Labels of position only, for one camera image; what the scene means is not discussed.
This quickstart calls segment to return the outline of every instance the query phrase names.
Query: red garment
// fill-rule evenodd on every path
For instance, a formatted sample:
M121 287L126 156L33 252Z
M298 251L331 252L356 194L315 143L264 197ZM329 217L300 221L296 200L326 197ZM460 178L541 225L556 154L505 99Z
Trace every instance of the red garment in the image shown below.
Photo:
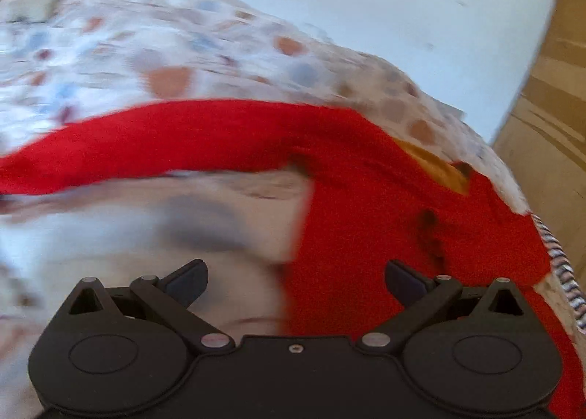
M513 214L478 173L467 196L435 183L354 111L232 100L132 108L71 125L4 158L0 192L46 194L172 169L261 171L288 162L315 182L285 280L290 333L357 337L400 311L383 281L391 258L468 285L510 277L563 356L551 409L560 419L578 419L579 359L531 289L550 271L531 218Z

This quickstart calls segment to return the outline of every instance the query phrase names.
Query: bed sheet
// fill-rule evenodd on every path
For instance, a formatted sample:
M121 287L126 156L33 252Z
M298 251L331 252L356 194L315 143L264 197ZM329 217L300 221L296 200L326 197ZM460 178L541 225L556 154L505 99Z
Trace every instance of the bed sheet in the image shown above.
M11 1L0 1L0 13ZM133 105L225 97L352 107L392 136L445 160L467 162L492 180L513 211L528 210L517 183L492 149L403 72L379 57L317 41L240 1L60 0L46 23L0 25L0 151L4 154L68 123ZM278 203L298 201L305 192L303 178L287 171L194 177L245 199L244 217L245 211L257 209L255 203L279 209ZM177 181L191 186L192 178ZM120 183L125 182L90 191L102 201L120 200L120 191L112 188ZM140 182L129 183L134 190ZM166 192L165 183L157 190ZM185 189L192 195L195 188ZM80 204L92 205L94 198L87 193L75 190L63 197L5 200L3 221L24 225L49 214L74 212ZM23 208L27 202L32 205ZM280 228L290 229L291 222ZM553 264L552 275L535 289L586 358L581 333L586 302L557 241L539 220L535 222ZM254 218L247 223L253 229L260 226ZM282 235L285 248L277 249L280 254L273 250L254 251L254 255L271 259L269 263L286 261L291 242L287 236ZM34 292L30 295L30 288L18 279L19 266L12 264L16 269L12 278L8 270L0 276L8 286L0 313L5 313L6 321L14 318L34 325L30 300Z

